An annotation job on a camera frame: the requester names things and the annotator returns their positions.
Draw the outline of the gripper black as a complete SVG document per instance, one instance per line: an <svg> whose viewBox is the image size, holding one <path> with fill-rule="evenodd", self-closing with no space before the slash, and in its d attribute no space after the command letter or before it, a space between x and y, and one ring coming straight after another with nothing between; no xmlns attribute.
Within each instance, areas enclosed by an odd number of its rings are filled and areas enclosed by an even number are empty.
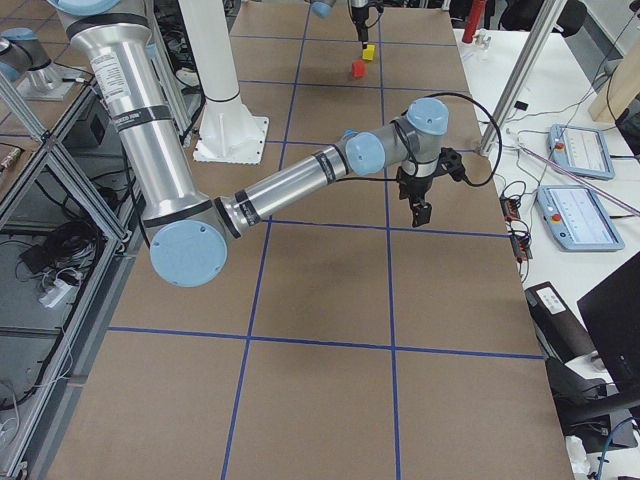
<svg viewBox="0 0 640 480"><path fill-rule="evenodd" d="M369 20L369 1L368 0L350 0L349 1L350 17L352 23L356 26L358 41L361 46L369 42L369 28L367 21Z"/></svg>
<svg viewBox="0 0 640 480"><path fill-rule="evenodd" d="M434 175L411 176L402 167L397 169L396 182L399 187L399 199L407 199L410 202L413 228L428 224L431 220L432 205L426 201L426 195L431 189L434 179Z"/></svg>

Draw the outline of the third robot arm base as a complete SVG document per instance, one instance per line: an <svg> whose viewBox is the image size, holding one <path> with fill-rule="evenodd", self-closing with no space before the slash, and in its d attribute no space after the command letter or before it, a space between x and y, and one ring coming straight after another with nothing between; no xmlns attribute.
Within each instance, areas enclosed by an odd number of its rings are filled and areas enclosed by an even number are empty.
<svg viewBox="0 0 640 480"><path fill-rule="evenodd" d="M74 85L87 78L76 68L53 62L38 36L29 28L7 29L1 33L1 73L18 84L25 100L63 101Z"/></svg>

